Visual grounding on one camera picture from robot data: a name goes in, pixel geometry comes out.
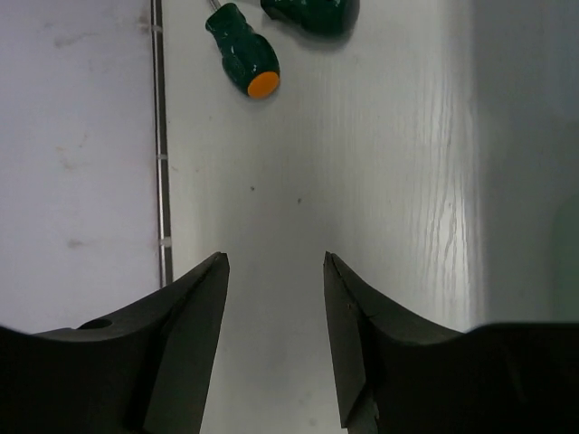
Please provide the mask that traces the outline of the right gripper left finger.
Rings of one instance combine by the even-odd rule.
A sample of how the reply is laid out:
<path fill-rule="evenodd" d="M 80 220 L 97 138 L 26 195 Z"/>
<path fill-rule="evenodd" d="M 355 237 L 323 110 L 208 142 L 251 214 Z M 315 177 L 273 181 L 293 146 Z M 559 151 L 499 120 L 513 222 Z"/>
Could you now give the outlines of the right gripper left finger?
<path fill-rule="evenodd" d="M 77 328 L 1 331 L 4 433 L 196 433 L 230 265 L 224 253 Z"/>

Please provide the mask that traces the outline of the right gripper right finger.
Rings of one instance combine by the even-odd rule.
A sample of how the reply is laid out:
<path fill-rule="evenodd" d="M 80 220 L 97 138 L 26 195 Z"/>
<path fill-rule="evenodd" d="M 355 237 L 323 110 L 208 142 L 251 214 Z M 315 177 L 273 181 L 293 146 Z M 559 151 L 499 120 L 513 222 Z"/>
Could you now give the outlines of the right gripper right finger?
<path fill-rule="evenodd" d="M 575 433 L 578 326 L 462 333 L 415 314 L 333 253 L 324 298 L 340 424 L 350 433 Z"/>

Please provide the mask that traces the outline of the green stubby screwdriver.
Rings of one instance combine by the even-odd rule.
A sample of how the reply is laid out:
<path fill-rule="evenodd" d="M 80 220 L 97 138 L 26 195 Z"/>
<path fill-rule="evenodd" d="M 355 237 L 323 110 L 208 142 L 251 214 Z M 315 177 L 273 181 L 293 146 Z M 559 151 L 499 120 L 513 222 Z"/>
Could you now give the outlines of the green stubby screwdriver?
<path fill-rule="evenodd" d="M 272 20 L 327 37 L 348 33 L 360 10 L 359 0 L 261 0 L 260 5 Z"/>
<path fill-rule="evenodd" d="M 226 76 L 245 96 L 268 98 L 280 85 L 280 64 L 270 43 L 254 32 L 236 4 L 209 5 L 213 13 L 205 29 L 215 40 Z"/>

